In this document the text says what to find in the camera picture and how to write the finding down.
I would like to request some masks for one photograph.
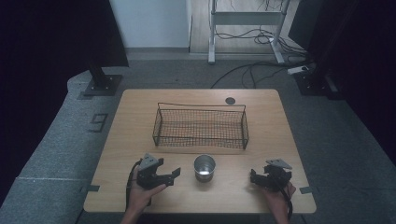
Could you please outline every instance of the metal cup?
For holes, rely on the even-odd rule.
[[[195,177],[200,182],[209,182],[215,173],[215,160],[209,155],[200,155],[194,161]]]

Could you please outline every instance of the wire basket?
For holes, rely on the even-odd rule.
[[[248,123],[245,109],[245,105],[158,103],[152,134],[155,146],[246,149]]]

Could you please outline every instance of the human hand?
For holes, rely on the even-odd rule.
[[[165,184],[154,189],[143,189],[136,183],[137,173],[138,166],[134,169],[131,192],[129,195],[129,205],[125,211],[121,224],[135,224],[149,204],[151,197],[166,189]]]
[[[296,191],[296,188],[289,182],[288,185],[284,188],[285,192],[291,196]],[[261,188],[262,193],[264,194],[264,198],[267,201],[268,208],[273,214],[277,224],[287,224],[288,220],[288,203],[285,201],[285,197],[283,194],[278,192],[273,192],[266,188]]]

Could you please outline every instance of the gray carpet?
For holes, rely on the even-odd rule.
[[[0,210],[1,223],[119,223],[122,214],[80,213],[122,92],[126,89],[209,89],[231,69],[251,60],[131,60],[130,68],[105,68],[123,80],[115,96],[85,99],[88,72],[69,80],[56,119]],[[396,168],[345,101],[302,96],[292,76],[255,67],[258,89],[276,89],[290,123],[318,210],[291,223],[396,223]],[[241,69],[215,88],[252,88]],[[101,132],[92,123],[107,114]],[[230,223],[227,217],[224,223]],[[261,215],[260,223],[275,223]]]

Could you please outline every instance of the wooden table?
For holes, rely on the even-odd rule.
[[[158,103],[183,105],[246,105],[249,142],[246,150],[228,147],[156,147],[152,138]],[[181,167],[175,185],[152,198],[146,213],[155,214],[259,214],[269,213],[257,186],[249,181],[250,169],[263,175],[266,160],[279,159],[292,167],[291,182],[297,188],[292,198],[294,213],[316,211],[304,167],[295,146],[279,95],[275,90],[127,90],[108,134],[84,203],[87,212],[123,212],[125,186],[136,161],[148,152],[164,158],[157,174],[167,175]],[[202,153],[216,160],[209,183],[195,179],[193,161]]]

